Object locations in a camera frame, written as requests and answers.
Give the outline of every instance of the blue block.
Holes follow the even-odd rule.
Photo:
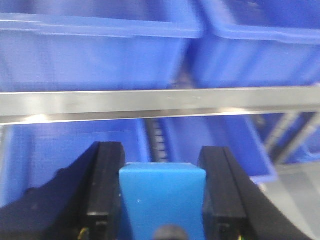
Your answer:
[[[14,125],[3,143],[0,207],[50,181],[94,142],[121,142],[127,162],[149,162],[142,119]]]
[[[134,163],[122,168],[123,209],[132,239],[151,240],[158,228],[173,224],[190,240],[205,240],[205,184],[206,172],[189,163]]]

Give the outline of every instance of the metal rack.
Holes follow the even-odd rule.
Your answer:
[[[285,113],[265,142],[269,152],[300,113],[315,113],[278,153],[281,163],[320,124],[320,88],[0,93],[0,125],[267,113]]]

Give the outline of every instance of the blue plastic bin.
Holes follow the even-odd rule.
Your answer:
[[[151,160],[141,119],[12,126],[3,143],[0,207],[50,181],[97,141],[122,142],[127,162]]]
[[[203,146],[229,147],[255,183],[277,178],[249,116],[162,118],[160,126],[170,162],[196,165]]]
[[[0,91],[165,89],[202,30],[189,0],[1,0]]]
[[[190,51],[201,88],[311,85],[320,79],[318,0],[195,0],[205,36]]]

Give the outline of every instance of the blue container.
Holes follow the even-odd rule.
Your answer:
[[[201,33],[189,0],[1,0],[0,91],[165,89]]]
[[[206,33],[190,51],[201,88],[311,85],[320,79],[318,0],[196,0]]]
[[[203,146],[229,147],[255,183],[277,178],[249,116],[163,118],[160,125],[171,162],[196,165]]]
[[[15,125],[4,140],[0,207],[50,181],[94,142],[122,142],[127,162],[151,157],[141,119]]]

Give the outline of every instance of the metal shelf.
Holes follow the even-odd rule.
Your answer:
[[[0,93],[2,125],[318,111],[319,87]]]

